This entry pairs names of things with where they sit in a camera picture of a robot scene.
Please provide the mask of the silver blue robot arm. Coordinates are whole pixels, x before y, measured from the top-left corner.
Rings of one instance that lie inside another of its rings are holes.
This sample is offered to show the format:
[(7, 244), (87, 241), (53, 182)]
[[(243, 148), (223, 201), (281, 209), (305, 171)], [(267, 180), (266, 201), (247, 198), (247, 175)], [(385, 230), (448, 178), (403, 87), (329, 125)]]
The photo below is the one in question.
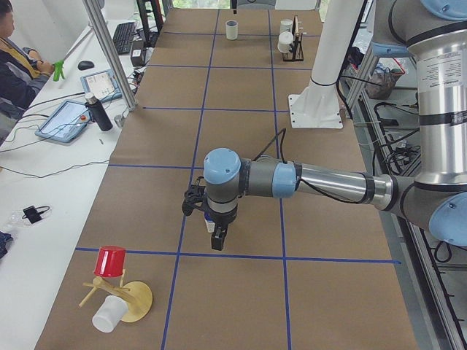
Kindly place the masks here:
[(466, 3), (380, 1), (373, 46), (404, 46), (417, 63), (421, 168), (413, 178), (372, 176), (286, 162), (240, 158), (214, 149), (204, 160), (202, 209), (221, 250), (243, 195), (289, 198), (317, 193), (371, 204), (456, 246), (466, 245)]

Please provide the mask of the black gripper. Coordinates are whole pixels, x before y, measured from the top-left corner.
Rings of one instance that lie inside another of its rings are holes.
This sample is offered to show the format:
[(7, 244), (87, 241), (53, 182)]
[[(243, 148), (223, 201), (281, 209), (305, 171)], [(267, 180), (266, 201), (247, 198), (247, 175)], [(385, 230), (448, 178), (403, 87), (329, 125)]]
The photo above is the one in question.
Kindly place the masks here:
[(227, 213), (207, 212), (207, 214), (215, 223), (215, 230), (211, 235), (211, 248), (222, 251), (226, 237), (226, 229), (224, 227), (227, 227), (236, 219), (237, 211), (233, 210)]

